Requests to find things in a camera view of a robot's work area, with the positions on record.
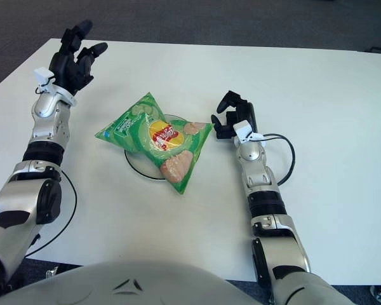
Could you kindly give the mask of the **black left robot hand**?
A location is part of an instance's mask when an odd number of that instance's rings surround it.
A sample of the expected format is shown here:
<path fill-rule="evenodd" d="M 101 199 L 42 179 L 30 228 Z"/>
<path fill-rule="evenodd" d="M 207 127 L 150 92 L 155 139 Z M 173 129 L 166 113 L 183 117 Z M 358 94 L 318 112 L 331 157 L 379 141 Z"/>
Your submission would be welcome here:
<path fill-rule="evenodd" d="M 93 27 L 91 20 L 84 20 L 71 29 L 66 29 L 61 47 L 50 62 L 49 70 L 54 73 L 54 84 L 72 95 L 82 90 L 92 80 L 91 66 L 107 48 L 107 43 L 98 43 L 81 48 L 81 43 Z"/>

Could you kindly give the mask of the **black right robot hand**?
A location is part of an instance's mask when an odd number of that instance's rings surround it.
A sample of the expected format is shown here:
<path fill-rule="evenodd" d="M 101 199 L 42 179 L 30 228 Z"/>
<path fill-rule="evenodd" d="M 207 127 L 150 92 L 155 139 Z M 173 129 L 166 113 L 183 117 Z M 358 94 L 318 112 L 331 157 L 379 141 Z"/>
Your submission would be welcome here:
<path fill-rule="evenodd" d="M 242 99 L 240 94 L 233 91 L 228 91 L 217 107 L 217 113 L 221 114 L 228 107 L 235 108 L 234 111 L 226 112 L 226 124 L 221 124 L 220 120 L 214 115 L 211 115 L 217 139 L 230 139 L 236 136 L 234 125 L 244 120 L 249 122 L 252 131 L 257 132 L 257 124 L 255 120 L 255 112 L 253 104 L 245 99 Z"/>

